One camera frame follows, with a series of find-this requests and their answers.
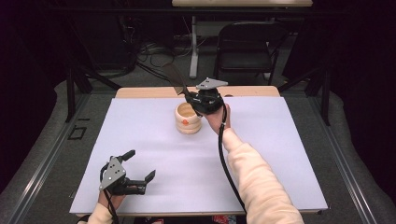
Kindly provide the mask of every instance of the wire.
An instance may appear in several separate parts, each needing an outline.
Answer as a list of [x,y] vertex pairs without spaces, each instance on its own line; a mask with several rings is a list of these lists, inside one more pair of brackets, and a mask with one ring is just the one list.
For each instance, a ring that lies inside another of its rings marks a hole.
[[[163,54],[163,53],[152,53],[152,54],[151,54],[151,57],[149,57],[149,63],[150,63],[152,66],[154,66],[154,67],[163,67],[164,65],[166,65],[167,63],[163,63],[163,64],[161,64],[161,65],[154,64],[154,62],[152,61],[152,58],[153,58],[153,56],[156,55],[156,54]],[[175,55],[172,53],[172,55],[171,55],[171,62],[168,62],[168,63],[172,63],[174,60],[175,60]]]
[[108,167],[108,162],[107,162],[106,165],[104,165],[104,166],[102,167],[102,169],[100,170],[99,179],[100,179],[100,182],[101,182],[101,183],[102,183],[102,180],[103,180],[103,173],[105,172],[105,170],[107,170],[107,167]]
[[142,64],[142,63],[139,63],[139,62],[136,62],[136,65],[137,65],[138,67],[140,67],[141,69],[145,70],[146,72],[148,72],[148,73],[154,75],[155,77],[158,77],[158,78],[160,78],[160,79],[169,81],[168,77],[165,76],[165,75],[163,75],[163,74],[161,74],[161,73],[159,73],[160,70],[158,70],[158,69],[150,68],[150,67],[148,67],[148,66],[146,66],[146,65],[144,65],[144,64]]
[[103,193],[105,194],[107,201],[108,201],[108,211],[110,212],[111,216],[113,216],[113,223],[114,224],[119,224],[119,217],[117,216],[116,209],[114,208],[113,202],[111,202],[111,197],[108,195],[107,189],[103,189]]
[[219,156],[220,156],[220,160],[221,160],[221,165],[224,169],[224,173],[226,174],[227,179],[230,182],[231,188],[233,188],[233,193],[235,194],[236,198],[238,199],[239,203],[241,204],[242,208],[244,209],[245,213],[247,214],[248,212],[245,208],[245,204],[244,204],[244,202],[242,202],[241,196],[239,195],[238,189],[236,188],[235,184],[233,183],[233,179],[231,178],[230,172],[228,171],[227,165],[225,164],[225,160],[224,160],[224,154],[222,151],[222,136],[223,136],[226,120],[227,120],[227,107],[223,103],[223,117],[222,117],[222,122],[221,122],[221,125],[219,128]]

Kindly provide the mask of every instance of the metal rod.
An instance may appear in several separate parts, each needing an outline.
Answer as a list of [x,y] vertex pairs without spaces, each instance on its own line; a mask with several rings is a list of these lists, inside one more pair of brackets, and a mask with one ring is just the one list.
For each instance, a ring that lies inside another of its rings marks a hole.
[[81,98],[78,100],[78,104],[76,106],[75,116],[71,118],[70,122],[64,124],[59,135],[55,140],[55,143],[50,149],[47,157],[37,167],[35,174],[32,176],[30,182],[28,183],[23,194],[18,200],[17,205],[15,206],[13,213],[8,221],[8,224],[23,223],[23,220],[26,217],[30,207],[32,206],[35,197],[37,196],[38,192],[41,190],[44,181],[47,179],[48,175],[50,174],[52,166],[55,164],[56,159],[61,154],[62,146],[64,145],[64,142],[67,139],[67,134],[74,127],[78,115],[81,113],[84,106],[88,103],[89,99],[90,99],[89,94],[81,95]]
[[235,16],[243,14],[255,17],[305,17],[338,18],[345,16],[344,10],[314,10],[311,7],[172,7],[172,8],[88,8],[88,7],[46,7],[47,11],[65,14],[114,14],[114,15],[171,15],[171,16]]
[[[317,99],[311,97],[308,98],[308,100],[314,111],[319,111],[320,105]],[[337,139],[332,132],[331,126],[327,126],[327,124],[322,121],[319,112],[316,112],[315,115],[318,119],[320,126],[322,127],[322,130],[326,133],[330,144],[332,145],[332,156],[338,167],[338,170],[340,171],[341,176],[344,179],[344,182],[346,183],[346,188],[349,191],[350,197],[355,204],[359,215],[361,216],[362,223],[376,224],[377,221],[375,219],[373,211],[371,210],[370,205],[368,204],[361,190],[361,186],[359,185],[358,180],[354,175],[354,172],[349,167],[349,163],[347,161],[347,158],[345,157],[343,150],[338,145]]]

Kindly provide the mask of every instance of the white paper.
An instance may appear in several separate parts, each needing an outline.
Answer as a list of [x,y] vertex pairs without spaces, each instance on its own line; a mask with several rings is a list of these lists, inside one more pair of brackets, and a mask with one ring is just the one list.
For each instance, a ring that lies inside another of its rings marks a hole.
[[[197,214],[243,211],[221,167],[217,135],[206,119],[198,133],[180,133],[174,110],[182,98],[113,99],[70,213],[91,213],[99,173],[110,156],[131,149],[130,179],[156,170],[145,195],[129,195],[119,214]],[[230,97],[232,126],[272,166],[300,210],[326,209],[318,181],[282,97]]]

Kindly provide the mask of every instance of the chair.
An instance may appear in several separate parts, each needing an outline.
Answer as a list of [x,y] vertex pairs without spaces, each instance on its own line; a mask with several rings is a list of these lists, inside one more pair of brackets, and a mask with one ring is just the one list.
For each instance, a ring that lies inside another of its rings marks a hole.
[[288,33],[276,21],[239,21],[224,26],[219,32],[214,77],[219,79],[219,72],[270,73],[271,85],[279,47]]

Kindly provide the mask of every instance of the black cloth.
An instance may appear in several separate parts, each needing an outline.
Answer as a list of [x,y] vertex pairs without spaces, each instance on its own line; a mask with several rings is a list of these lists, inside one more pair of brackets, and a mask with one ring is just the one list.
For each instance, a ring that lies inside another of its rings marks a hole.
[[213,216],[213,217],[137,217],[134,224],[247,224],[246,216]]
[[283,75],[333,65],[331,90],[344,102],[352,143],[396,203],[396,2],[316,0],[314,8],[344,9],[346,16],[306,20]]
[[33,1],[0,13],[0,191],[20,168],[50,118],[64,68]]

